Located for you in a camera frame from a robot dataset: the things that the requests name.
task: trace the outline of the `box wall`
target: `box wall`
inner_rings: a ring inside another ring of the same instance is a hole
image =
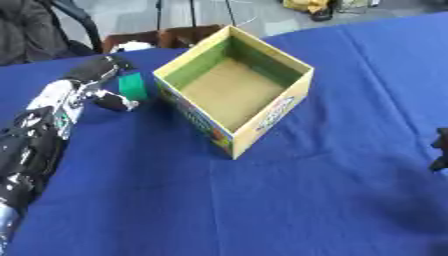
[[[186,100],[176,90],[171,88],[165,81],[156,77],[161,96],[176,106],[176,108],[200,131],[207,135],[211,141],[224,149],[228,154],[233,152],[233,136],[203,113],[193,103]]]
[[[233,159],[244,153],[258,138],[305,98],[313,73],[313,69],[308,71],[299,81],[284,91],[234,134]]]

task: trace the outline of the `colorful box exterior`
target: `colorful box exterior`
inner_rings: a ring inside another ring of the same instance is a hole
[[[210,140],[224,149],[228,154],[233,151],[233,136],[222,129],[218,124],[211,120],[207,114],[191,104],[179,92],[173,90],[164,81],[156,78],[156,84],[159,88],[160,95],[166,101],[170,102],[201,132],[207,135]]]

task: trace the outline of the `floor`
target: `floor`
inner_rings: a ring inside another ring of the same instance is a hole
[[[74,0],[96,21],[101,36],[150,31],[156,28],[156,0]],[[313,22],[307,14],[284,8],[278,0],[230,0],[236,23],[258,36],[271,36],[294,30],[335,24],[370,21],[442,11],[443,0],[382,0],[375,8],[356,8],[336,13],[327,22]],[[199,24],[230,24],[224,0],[195,0]],[[163,0],[162,27],[191,24],[188,0]],[[72,39],[88,42],[82,27],[59,14],[64,29]]]

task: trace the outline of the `blue fabric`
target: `blue fabric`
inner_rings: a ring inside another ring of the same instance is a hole
[[[88,106],[9,248],[45,256],[446,256],[447,14],[267,41],[316,67],[309,96],[238,160],[159,101]],[[178,55],[126,53],[147,80]],[[0,69],[0,124],[81,59]]]

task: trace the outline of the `green block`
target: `green block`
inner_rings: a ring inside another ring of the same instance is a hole
[[[142,101],[148,99],[145,83],[140,73],[122,76],[118,80],[120,94],[129,100]]]

